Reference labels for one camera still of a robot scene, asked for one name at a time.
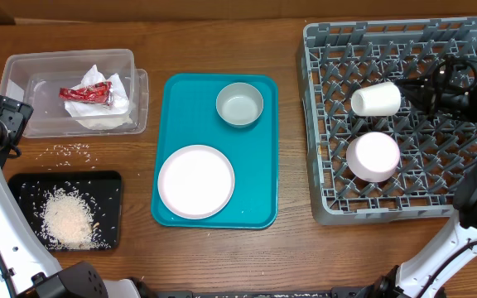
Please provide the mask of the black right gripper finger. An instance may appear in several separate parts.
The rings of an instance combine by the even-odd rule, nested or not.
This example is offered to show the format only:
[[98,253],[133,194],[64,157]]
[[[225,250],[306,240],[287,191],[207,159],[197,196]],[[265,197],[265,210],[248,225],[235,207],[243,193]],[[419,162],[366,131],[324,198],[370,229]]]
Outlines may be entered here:
[[401,94],[414,108],[418,110],[428,109],[429,103],[426,101],[426,95],[424,93],[402,91]]
[[397,79],[394,83],[398,88],[425,88],[430,84],[426,76]]

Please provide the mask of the cream cup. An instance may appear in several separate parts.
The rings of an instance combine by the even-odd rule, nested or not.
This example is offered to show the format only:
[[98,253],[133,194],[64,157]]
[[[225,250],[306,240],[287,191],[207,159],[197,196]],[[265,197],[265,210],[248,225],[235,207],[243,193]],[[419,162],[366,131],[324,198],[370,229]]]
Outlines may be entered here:
[[362,117],[393,116],[401,102],[400,90],[393,82],[357,89],[350,98],[352,111]]

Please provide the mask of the pink small bowl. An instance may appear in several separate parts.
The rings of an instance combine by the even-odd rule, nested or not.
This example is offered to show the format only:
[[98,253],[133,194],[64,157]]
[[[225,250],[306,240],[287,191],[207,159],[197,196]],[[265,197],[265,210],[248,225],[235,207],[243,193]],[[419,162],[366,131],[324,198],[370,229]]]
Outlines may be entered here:
[[383,182],[395,173],[400,149],[389,135],[368,132],[349,144],[346,161],[352,173],[361,180]]

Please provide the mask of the white napkin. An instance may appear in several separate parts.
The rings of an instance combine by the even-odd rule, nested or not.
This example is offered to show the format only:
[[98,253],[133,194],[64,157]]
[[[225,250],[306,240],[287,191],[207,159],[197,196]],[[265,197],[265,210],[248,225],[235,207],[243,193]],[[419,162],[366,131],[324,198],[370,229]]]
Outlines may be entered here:
[[65,110],[73,118],[84,118],[84,120],[79,120],[79,124],[90,130],[107,130],[124,124],[133,124],[133,120],[129,117],[133,105],[126,94],[118,73],[114,73],[106,79],[98,71],[97,65],[93,65],[84,75],[80,84],[74,86],[73,89],[105,82],[111,84],[112,100],[110,106],[99,103],[67,101],[65,102]]

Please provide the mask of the red snack wrapper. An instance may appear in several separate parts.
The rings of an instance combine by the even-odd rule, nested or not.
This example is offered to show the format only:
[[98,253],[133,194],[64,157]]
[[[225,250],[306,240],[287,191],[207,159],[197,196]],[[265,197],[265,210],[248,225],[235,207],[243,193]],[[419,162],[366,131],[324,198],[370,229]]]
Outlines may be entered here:
[[80,89],[61,88],[59,97],[64,101],[110,106],[113,101],[112,83],[105,81]]

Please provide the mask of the white rice pile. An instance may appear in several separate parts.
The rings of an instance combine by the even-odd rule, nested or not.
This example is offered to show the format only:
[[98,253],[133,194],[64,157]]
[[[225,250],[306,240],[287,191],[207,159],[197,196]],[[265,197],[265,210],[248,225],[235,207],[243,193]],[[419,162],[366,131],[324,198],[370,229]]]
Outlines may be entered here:
[[34,215],[40,220],[36,236],[46,241],[51,251],[81,251],[107,249],[112,246],[101,235],[94,219],[97,204],[90,203],[76,188],[54,187],[43,195],[44,201]]

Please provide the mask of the grey-green bowl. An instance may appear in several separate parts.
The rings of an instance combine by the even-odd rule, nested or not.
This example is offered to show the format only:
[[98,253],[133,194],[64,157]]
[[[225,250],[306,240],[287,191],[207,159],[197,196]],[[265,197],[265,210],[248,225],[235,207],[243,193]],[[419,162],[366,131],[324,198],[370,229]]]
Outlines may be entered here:
[[222,88],[215,103],[217,114],[230,126],[247,127],[261,116],[264,100],[251,84],[232,83]]

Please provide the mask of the pink round plate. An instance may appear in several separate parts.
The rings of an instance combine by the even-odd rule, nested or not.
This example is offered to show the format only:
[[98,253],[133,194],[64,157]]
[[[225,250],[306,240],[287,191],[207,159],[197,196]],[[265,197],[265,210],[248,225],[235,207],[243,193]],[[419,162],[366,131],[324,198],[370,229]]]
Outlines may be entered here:
[[172,153],[157,178],[163,204],[183,219],[206,219],[230,201],[235,174],[228,158],[213,147],[190,145]]

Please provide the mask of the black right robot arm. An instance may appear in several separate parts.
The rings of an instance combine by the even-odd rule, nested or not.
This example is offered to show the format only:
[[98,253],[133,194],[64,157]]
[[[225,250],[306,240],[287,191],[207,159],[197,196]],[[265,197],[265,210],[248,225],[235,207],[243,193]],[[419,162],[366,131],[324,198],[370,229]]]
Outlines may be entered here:
[[[477,123],[477,59],[447,55],[430,73],[395,85],[428,116]],[[477,257],[477,162],[454,193],[454,213],[412,259],[395,266],[357,297],[443,297],[445,283]]]

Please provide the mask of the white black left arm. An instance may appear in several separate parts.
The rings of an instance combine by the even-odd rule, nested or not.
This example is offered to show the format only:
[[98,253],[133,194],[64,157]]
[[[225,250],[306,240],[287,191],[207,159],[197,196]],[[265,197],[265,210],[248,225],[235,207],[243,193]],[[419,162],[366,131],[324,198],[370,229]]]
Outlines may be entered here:
[[18,143],[32,106],[0,95],[0,297],[154,297],[139,279],[108,281],[87,262],[62,268],[33,233],[2,173],[22,153]]

